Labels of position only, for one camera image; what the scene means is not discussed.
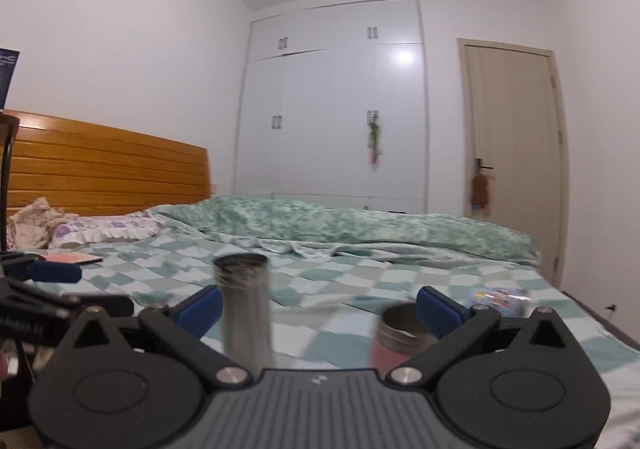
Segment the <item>silver steel thermos cup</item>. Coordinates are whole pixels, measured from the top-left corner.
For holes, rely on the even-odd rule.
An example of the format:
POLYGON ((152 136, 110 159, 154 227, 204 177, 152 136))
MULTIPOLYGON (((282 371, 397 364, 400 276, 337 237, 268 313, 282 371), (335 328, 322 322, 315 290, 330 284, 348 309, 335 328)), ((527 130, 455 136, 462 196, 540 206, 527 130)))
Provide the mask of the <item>silver steel thermos cup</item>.
POLYGON ((222 256, 214 262, 222 294, 221 340, 226 356, 252 377, 272 368, 270 265, 262 254, 222 256))

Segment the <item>blue cartoon sticker cup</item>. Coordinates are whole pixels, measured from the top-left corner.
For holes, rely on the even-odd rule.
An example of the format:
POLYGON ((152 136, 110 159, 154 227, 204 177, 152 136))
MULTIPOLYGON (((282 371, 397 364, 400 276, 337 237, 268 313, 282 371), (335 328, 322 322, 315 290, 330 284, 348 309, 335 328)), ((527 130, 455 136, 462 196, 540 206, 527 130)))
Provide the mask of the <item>blue cartoon sticker cup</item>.
POLYGON ((469 307, 485 305, 498 310, 503 317, 524 317, 532 305, 526 290, 505 289, 504 287, 477 287, 465 302, 469 307))

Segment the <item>pink steel cup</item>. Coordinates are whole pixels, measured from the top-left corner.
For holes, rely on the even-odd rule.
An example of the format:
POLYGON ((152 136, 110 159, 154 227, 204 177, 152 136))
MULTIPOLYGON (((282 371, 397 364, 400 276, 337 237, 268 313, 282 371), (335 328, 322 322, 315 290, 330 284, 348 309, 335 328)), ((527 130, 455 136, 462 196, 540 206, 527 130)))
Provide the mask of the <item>pink steel cup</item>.
POLYGON ((387 307, 376 322, 369 365, 384 379, 388 372, 436 342, 436 337, 418 319, 415 303, 387 307))

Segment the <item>red book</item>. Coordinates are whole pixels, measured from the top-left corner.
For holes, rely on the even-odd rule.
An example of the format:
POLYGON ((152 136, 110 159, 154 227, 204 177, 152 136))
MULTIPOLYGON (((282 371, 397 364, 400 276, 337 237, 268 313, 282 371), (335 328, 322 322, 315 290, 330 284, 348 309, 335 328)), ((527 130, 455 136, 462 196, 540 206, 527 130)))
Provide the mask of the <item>red book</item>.
POLYGON ((90 265, 100 263, 103 258, 98 255, 82 253, 82 252, 65 252, 48 254, 44 256, 46 261, 50 263, 72 264, 72 265, 90 265))

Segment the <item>purple floral pillow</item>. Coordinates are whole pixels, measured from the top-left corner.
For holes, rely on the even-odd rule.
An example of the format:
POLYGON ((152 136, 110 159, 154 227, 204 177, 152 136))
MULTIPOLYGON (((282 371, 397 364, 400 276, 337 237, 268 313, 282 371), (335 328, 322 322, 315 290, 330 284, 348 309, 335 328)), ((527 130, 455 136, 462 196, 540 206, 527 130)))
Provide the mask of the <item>purple floral pillow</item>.
POLYGON ((70 249, 93 243, 141 241, 158 232, 158 221, 139 214, 78 217, 55 228, 49 247, 70 249))

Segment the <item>beige crumpled cloth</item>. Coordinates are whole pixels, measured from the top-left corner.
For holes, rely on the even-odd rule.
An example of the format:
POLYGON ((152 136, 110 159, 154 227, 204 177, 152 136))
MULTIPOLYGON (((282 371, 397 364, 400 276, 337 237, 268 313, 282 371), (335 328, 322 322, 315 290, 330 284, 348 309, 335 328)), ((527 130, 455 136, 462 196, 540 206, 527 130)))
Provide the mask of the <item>beige crumpled cloth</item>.
POLYGON ((77 214, 52 207, 43 196, 36 198, 8 218, 8 244, 14 249, 44 249, 58 226, 77 218, 77 214))

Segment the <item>orange wooden headboard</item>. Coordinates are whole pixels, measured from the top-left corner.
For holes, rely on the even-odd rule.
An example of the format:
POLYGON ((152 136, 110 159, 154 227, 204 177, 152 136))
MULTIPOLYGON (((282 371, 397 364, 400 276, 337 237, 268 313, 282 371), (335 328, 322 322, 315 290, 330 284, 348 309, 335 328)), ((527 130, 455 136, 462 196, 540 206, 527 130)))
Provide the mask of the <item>orange wooden headboard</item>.
POLYGON ((8 213, 37 198, 80 216, 191 204, 216 193, 200 146, 69 118, 10 110, 20 120, 8 213))

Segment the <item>checkered green bed sheet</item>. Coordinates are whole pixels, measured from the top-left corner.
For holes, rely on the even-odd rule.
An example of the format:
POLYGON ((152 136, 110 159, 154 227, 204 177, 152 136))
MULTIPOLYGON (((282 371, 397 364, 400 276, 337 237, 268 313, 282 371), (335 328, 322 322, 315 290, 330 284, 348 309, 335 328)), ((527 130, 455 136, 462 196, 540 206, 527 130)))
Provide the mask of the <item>checkered green bed sheet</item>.
MULTIPOLYGON (((175 305, 214 281, 214 261, 241 247, 164 232, 139 242, 85 247, 99 262, 76 284, 43 284, 54 294, 127 294, 142 308, 175 305)), ((378 314, 412 301, 424 285, 462 305, 482 287, 522 289, 535 306, 554 309, 600 372, 612 399, 600 448, 639 444, 639 353, 608 333, 533 268, 427 249, 391 258, 350 247, 304 257, 265 251, 270 261, 272 349, 280 368, 355 369, 369 362, 378 314)))

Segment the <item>green floral quilt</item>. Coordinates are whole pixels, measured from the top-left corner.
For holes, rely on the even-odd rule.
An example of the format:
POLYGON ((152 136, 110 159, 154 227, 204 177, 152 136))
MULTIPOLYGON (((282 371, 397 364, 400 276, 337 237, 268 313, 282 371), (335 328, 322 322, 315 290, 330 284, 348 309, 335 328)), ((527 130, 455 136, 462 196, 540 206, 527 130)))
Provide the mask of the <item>green floral quilt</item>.
POLYGON ((239 247, 286 252, 398 244, 532 267, 541 263, 536 241, 526 233, 446 214, 398 214, 237 195, 157 205, 149 213, 169 227, 239 247))

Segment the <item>beige wooden door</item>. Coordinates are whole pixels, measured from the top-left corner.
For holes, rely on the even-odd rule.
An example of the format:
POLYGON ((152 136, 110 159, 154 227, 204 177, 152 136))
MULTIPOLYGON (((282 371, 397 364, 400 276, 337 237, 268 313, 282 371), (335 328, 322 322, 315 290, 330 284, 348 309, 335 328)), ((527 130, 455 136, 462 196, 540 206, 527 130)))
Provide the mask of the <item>beige wooden door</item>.
POLYGON ((568 219, 568 160, 563 97, 552 51, 458 41, 465 109, 466 177, 480 157, 494 170, 489 207, 473 215, 471 181, 466 216, 525 232, 541 253, 539 272, 559 285, 568 219))

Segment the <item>green hanging ornament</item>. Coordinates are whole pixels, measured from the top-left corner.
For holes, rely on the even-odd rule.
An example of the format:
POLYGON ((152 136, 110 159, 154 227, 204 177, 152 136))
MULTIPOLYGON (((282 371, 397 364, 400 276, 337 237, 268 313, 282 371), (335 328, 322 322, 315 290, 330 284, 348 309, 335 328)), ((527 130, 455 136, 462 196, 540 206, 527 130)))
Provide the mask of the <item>green hanging ornament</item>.
POLYGON ((370 151, 370 162, 371 166, 374 168, 378 167, 378 163, 380 163, 380 138, 381 138, 381 127, 376 118, 372 118, 369 123, 369 138, 368 138, 368 149, 370 151))

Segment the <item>white wardrobe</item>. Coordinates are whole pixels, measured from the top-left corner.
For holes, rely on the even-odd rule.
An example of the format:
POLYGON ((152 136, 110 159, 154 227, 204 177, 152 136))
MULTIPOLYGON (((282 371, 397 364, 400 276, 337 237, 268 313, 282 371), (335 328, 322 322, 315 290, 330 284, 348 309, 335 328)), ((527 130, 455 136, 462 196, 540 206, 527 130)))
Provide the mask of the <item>white wardrobe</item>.
POLYGON ((235 192, 423 213, 425 79, 415 0, 354 2, 256 21, 235 192), (381 127, 377 168, 368 149, 372 118, 381 127))

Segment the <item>dark wall poster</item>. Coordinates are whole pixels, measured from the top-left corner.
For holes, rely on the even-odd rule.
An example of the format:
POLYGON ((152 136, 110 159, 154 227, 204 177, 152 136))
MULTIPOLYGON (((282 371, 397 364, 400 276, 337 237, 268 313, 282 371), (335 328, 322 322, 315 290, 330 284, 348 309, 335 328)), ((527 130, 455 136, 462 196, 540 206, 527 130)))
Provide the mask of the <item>dark wall poster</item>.
POLYGON ((6 107, 6 98, 19 57, 17 50, 0 49, 0 111, 6 107))

